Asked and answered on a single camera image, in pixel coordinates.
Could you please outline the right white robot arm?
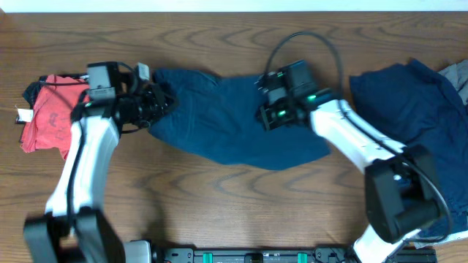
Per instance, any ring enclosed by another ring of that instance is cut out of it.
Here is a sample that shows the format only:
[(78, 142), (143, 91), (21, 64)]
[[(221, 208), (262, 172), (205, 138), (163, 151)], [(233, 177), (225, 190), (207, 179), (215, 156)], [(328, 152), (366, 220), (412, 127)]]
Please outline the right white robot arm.
[(340, 150), (365, 180), (364, 233), (349, 247), (317, 247), (299, 262), (436, 262), (433, 249), (407, 248), (415, 236), (447, 215), (430, 153), (392, 140), (359, 117), (343, 99), (278, 99), (260, 107), (257, 118), (270, 131), (309, 123)]

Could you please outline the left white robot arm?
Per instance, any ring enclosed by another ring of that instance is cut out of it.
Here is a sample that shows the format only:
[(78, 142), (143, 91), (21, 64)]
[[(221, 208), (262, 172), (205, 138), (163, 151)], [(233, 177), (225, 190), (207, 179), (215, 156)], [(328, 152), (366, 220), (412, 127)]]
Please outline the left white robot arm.
[(145, 129), (178, 105), (157, 84), (98, 99), (84, 90), (72, 109), (72, 141), (43, 216), (28, 217), (23, 236), (33, 262), (154, 262), (147, 240), (124, 243), (103, 213), (107, 174), (127, 123)]

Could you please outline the dark blue denim shorts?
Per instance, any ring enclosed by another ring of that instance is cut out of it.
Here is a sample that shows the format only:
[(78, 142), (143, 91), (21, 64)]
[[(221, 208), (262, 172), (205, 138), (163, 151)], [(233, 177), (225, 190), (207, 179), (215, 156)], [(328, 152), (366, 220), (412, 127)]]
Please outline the dark blue denim shorts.
[(220, 164), (284, 170), (327, 156), (325, 140), (303, 126), (265, 131), (255, 118), (264, 96), (257, 76), (216, 77), (186, 69), (158, 69), (154, 81), (178, 106), (150, 128), (155, 138)]

